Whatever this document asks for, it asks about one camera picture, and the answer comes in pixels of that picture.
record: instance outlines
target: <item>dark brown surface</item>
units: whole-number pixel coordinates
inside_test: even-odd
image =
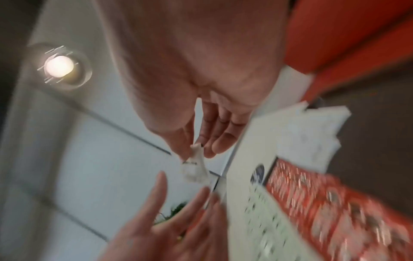
[[[316,107],[346,105],[328,173],[413,218],[413,62],[348,85]]]

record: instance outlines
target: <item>palm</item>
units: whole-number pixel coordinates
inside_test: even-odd
[[[207,188],[172,219],[152,226],[166,198],[166,176],[160,173],[157,183],[142,210],[121,228],[99,261],[189,261],[228,259],[225,211],[213,194],[200,223],[183,240],[178,237],[206,202]]]

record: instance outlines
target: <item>orange surface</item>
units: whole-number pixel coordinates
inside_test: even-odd
[[[413,0],[300,0],[287,28],[285,62],[314,72],[412,8]]]
[[[311,101],[340,83],[359,79],[412,57],[413,15],[318,73],[302,100]]]

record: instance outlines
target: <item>white tissue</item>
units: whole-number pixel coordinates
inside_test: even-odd
[[[203,147],[201,144],[194,144],[191,149],[192,157],[181,164],[182,173],[187,181],[209,185],[209,171],[205,167]]]

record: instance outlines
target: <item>skin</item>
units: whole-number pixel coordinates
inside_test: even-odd
[[[204,187],[172,219],[153,226],[166,199],[167,181],[160,172],[142,209],[127,222],[106,247],[99,261],[227,261],[228,223],[225,209],[212,193],[201,221],[183,240],[185,231],[202,209],[210,193]]]
[[[146,127],[182,160],[214,157],[241,136],[284,57],[287,0],[95,0],[113,59]]]

